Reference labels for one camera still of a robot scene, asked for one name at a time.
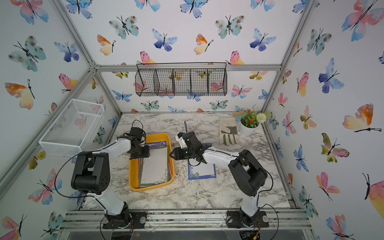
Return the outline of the yellow plastic storage tray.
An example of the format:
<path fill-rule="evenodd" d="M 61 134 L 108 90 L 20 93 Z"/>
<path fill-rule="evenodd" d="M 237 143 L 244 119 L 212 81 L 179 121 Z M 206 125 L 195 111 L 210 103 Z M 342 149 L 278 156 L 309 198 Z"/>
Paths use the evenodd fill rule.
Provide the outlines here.
<path fill-rule="evenodd" d="M 150 147 L 148 158 L 129 162 L 129 186 L 133 191 L 146 191 L 170 185 L 175 178 L 174 160 L 168 134 L 158 133 L 147 136 Z"/>

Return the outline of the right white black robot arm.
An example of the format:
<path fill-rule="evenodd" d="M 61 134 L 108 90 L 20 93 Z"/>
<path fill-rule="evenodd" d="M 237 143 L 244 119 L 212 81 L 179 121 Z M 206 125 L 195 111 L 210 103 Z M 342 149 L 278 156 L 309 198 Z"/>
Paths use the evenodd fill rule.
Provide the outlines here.
<path fill-rule="evenodd" d="M 175 161 L 195 160 L 198 164 L 214 164 L 230 170 L 238 188 L 243 193 L 242 205 L 238 211 L 228 211 L 228 228 L 268 228 L 267 214 L 259 207 L 260 193 L 270 173 L 262 167 L 248 150 L 228 152 L 202 144 L 194 132 L 179 133 L 176 136 L 179 147 L 172 150 L 170 157 Z"/>

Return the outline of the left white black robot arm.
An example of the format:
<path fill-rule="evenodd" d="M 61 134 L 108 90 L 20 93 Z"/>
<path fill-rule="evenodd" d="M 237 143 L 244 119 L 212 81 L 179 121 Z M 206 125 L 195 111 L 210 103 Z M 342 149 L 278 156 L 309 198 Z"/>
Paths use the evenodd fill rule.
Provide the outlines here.
<path fill-rule="evenodd" d="M 110 187 L 110 163 L 124 153 L 131 158 L 148 158 L 150 149 L 146 143 L 146 133 L 142 128 L 131 127 L 129 133 L 96 151 L 81 152 L 76 156 L 76 164 L 71 179 L 71 187 L 83 197 L 94 198 L 105 211 L 108 220 L 104 229 L 127 229 L 134 226 L 128 204 L 122 201 Z"/>

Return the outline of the beige green gardening glove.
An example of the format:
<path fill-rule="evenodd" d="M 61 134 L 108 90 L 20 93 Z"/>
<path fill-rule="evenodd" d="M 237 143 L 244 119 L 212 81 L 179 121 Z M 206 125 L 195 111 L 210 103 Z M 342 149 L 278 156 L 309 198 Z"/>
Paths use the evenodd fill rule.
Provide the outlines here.
<path fill-rule="evenodd" d="M 239 139 L 237 122 L 234 118 L 220 118 L 219 122 L 219 144 L 235 145 Z"/>

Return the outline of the white potted flower plant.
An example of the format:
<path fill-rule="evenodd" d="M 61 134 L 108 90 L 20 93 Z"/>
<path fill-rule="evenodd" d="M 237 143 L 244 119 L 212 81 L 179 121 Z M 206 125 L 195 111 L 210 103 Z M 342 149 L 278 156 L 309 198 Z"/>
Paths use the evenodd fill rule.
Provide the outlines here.
<path fill-rule="evenodd" d="M 253 107 L 252 110 L 247 110 L 240 118 L 240 134 L 243 136 L 250 136 L 258 126 L 264 124 L 270 117 L 271 112 L 256 111 Z"/>

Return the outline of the white mesh wall basket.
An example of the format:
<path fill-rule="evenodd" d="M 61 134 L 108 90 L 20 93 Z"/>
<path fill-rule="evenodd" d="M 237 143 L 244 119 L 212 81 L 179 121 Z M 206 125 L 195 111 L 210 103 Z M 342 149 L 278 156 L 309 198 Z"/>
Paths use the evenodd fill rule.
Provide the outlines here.
<path fill-rule="evenodd" d="M 102 104 L 71 99 L 39 140 L 51 155 L 72 157 L 83 152 L 104 118 Z"/>

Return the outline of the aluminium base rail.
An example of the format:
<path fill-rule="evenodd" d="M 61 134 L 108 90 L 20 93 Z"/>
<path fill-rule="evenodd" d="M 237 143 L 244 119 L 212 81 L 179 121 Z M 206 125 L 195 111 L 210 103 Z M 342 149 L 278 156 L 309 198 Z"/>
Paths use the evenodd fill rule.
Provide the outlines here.
<path fill-rule="evenodd" d="M 253 226 L 241 222 L 239 210 L 131 210 L 134 231 L 311 230 L 302 209 L 262 209 Z"/>

